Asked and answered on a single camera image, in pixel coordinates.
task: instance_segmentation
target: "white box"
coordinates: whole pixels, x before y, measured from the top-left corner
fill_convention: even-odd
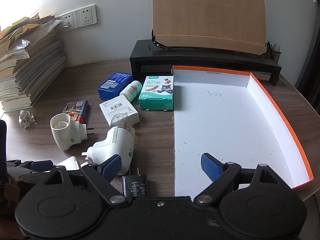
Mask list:
[[[111,100],[103,102],[99,106],[109,125],[111,124],[112,118],[116,114],[123,113],[129,116],[129,122],[131,125],[140,122],[137,110],[130,104],[124,95],[120,95]]]
[[[174,66],[175,196],[192,199],[212,182],[201,155],[242,168],[269,165],[291,188],[313,180],[302,146],[252,73]]]

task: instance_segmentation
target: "green and white box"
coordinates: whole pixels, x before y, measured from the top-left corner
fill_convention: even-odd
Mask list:
[[[173,110],[173,76],[147,76],[139,104],[142,110]]]

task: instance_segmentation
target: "white bottle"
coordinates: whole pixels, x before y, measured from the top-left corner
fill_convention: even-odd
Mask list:
[[[120,95],[124,95],[129,102],[132,102],[132,100],[140,93],[141,89],[141,83],[135,80],[127,85],[125,89],[120,92]]]

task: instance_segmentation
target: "small blue box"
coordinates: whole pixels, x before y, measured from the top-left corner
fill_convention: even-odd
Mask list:
[[[98,87],[99,97],[110,100],[119,96],[120,92],[133,81],[133,76],[127,73],[114,73],[108,80]]]

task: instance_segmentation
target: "black power adapter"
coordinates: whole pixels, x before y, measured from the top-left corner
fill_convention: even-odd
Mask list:
[[[148,196],[147,175],[139,174],[139,168],[137,172],[137,175],[131,175],[129,169],[129,175],[122,176],[122,191],[127,198]]]

